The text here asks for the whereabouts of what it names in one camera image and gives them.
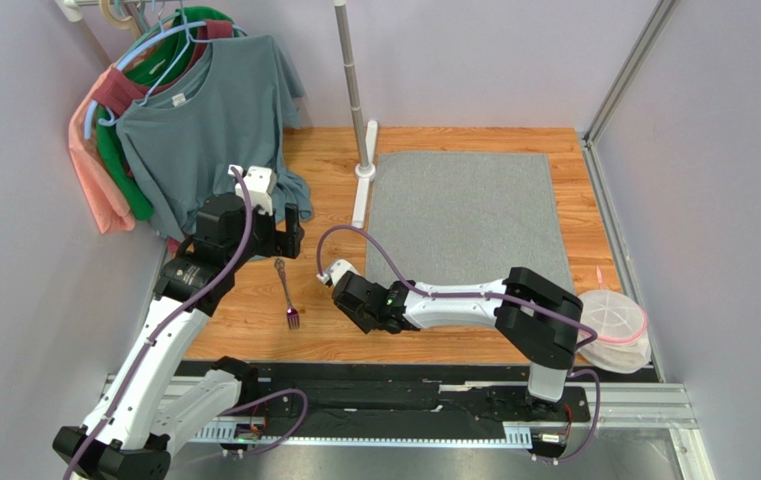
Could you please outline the purple metal fork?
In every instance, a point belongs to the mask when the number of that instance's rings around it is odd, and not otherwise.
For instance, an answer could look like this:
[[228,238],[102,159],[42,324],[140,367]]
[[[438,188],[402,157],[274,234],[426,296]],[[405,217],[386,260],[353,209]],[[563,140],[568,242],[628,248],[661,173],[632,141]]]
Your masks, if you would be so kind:
[[274,261],[274,267],[277,271],[283,294],[286,302],[286,321],[288,329],[290,331],[296,331],[300,329],[300,314],[295,308],[288,288],[287,276],[285,270],[285,262],[282,258],[276,258]]

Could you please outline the grey cloth napkin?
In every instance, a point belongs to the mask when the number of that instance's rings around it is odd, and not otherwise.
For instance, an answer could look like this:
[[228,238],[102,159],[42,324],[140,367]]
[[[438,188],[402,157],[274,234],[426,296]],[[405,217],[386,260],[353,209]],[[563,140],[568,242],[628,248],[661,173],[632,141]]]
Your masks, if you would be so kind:
[[365,275],[434,285],[504,278],[534,270],[573,291],[548,158],[544,154],[404,151],[379,160]]

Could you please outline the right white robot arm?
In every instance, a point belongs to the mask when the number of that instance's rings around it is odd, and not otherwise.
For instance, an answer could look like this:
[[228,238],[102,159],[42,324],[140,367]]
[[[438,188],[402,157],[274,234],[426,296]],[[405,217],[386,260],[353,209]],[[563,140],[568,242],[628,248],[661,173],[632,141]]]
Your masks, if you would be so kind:
[[504,279],[474,285],[371,282],[346,261],[318,276],[332,290],[334,305],[362,332],[399,334],[439,327],[476,327],[499,332],[530,362],[531,398],[560,401],[574,365],[582,300],[523,267]]

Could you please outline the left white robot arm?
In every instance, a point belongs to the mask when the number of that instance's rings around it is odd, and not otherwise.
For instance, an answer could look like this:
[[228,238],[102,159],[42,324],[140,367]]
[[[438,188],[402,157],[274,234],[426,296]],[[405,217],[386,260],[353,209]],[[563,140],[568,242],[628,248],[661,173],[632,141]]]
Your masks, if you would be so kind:
[[262,194],[205,201],[195,233],[162,268],[144,327],[115,380],[80,425],[56,434],[53,449],[67,477],[163,479],[203,427],[257,394],[257,369],[223,357],[177,400],[161,404],[186,351],[234,287],[236,271],[255,257],[299,255],[304,230],[297,205],[285,205],[284,221],[278,230]]

